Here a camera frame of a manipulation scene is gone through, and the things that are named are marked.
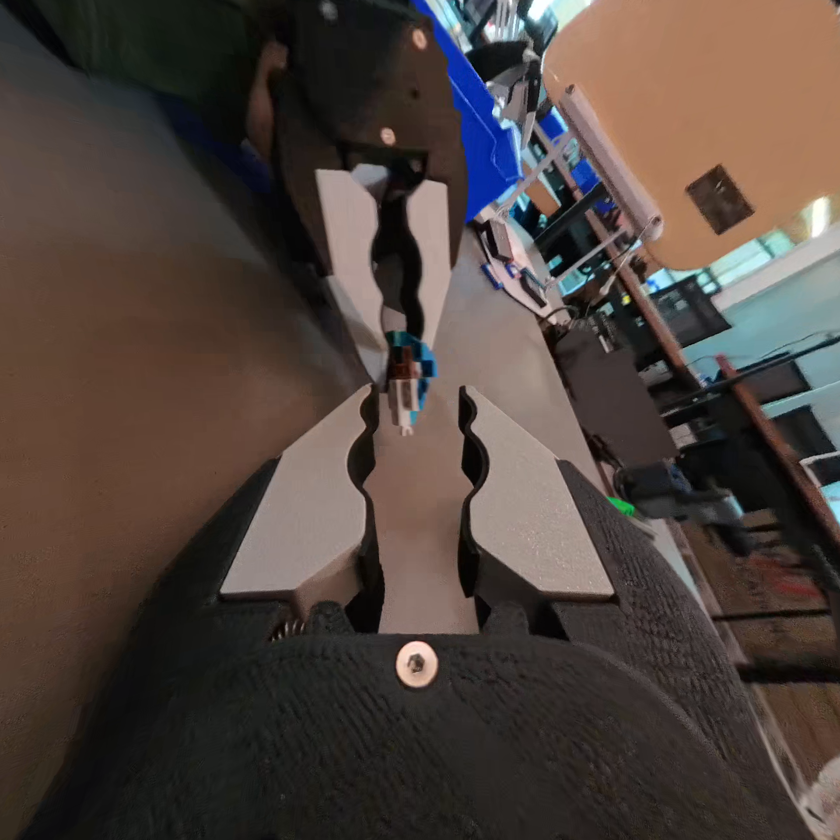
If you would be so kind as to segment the small blue lego assembly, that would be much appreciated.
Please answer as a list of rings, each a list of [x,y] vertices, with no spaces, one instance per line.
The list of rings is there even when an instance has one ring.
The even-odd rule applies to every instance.
[[[388,331],[385,339],[388,349],[385,383],[392,422],[400,435],[412,436],[431,381],[438,375],[437,362],[427,345],[409,332]]]

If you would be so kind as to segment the black crate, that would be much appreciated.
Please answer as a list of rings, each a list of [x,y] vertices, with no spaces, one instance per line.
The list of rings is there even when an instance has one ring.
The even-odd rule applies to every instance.
[[[660,318],[683,348],[732,328],[712,300],[712,292],[721,288],[704,278],[700,272],[689,274],[650,294]]]

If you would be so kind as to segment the tan wooden panel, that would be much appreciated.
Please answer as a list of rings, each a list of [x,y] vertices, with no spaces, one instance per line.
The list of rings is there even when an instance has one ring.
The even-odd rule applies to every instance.
[[[838,194],[838,72],[833,2],[593,2],[542,78],[557,109],[582,88],[687,270]]]

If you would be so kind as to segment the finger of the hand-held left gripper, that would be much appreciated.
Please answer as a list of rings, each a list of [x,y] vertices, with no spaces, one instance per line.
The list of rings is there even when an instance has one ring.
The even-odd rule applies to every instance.
[[[402,265],[395,255],[374,255],[389,173],[382,165],[357,164],[351,171],[318,170],[316,176],[330,294],[371,382],[385,389],[385,332],[403,325]]]
[[[409,333],[432,349],[452,276],[447,186],[421,182],[406,199],[405,217],[401,303]]]

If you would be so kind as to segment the white tube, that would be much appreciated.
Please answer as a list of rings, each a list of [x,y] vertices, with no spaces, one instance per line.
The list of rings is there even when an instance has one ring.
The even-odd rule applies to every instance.
[[[625,162],[579,85],[565,88],[559,111],[635,234],[644,243],[659,239],[665,221],[658,205]]]

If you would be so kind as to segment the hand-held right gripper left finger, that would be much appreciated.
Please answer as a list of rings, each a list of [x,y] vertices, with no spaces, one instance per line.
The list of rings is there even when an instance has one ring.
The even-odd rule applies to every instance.
[[[219,594],[275,601],[308,617],[321,602],[345,608],[358,632],[377,632],[384,574],[372,499],[380,395],[361,387],[276,460]]]

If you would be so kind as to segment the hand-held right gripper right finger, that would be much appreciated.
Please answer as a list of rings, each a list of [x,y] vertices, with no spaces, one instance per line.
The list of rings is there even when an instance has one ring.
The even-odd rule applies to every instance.
[[[532,632],[550,629],[555,603],[615,601],[615,586],[563,472],[570,464],[474,386],[458,390],[461,509],[458,579],[480,629],[513,605]]]

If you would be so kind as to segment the person's left hand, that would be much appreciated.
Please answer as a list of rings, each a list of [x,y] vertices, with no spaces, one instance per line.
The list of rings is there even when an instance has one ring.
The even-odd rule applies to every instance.
[[[270,162],[274,144],[275,105],[273,90],[285,75],[288,49],[272,39],[266,42],[257,62],[248,96],[245,129],[247,140],[258,157]]]

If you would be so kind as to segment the blue plastic bin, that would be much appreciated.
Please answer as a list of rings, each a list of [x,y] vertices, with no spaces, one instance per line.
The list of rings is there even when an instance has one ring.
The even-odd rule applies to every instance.
[[[522,180],[521,136],[518,128],[504,128],[494,115],[495,100],[425,1],[415,8],[433,21],[434,36],[448,63],[455,107],[461,115],[461,139],[468,170],[466,222],[488,205],[509,194]]]

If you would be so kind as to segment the black box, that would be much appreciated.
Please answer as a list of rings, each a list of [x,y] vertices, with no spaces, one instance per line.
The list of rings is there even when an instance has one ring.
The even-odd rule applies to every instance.
[[[553,357],[579,424],[625,466],[677,458],[629,350],[606,352],[593,332],[575,329],[557,342]]]

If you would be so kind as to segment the person's left forearm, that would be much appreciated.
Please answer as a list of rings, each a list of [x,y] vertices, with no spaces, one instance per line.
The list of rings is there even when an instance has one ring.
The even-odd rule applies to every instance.
[[[245,129],[259,55],[283,1],[3,2],[54,56],[90,77],[178,100],[216,131]]]

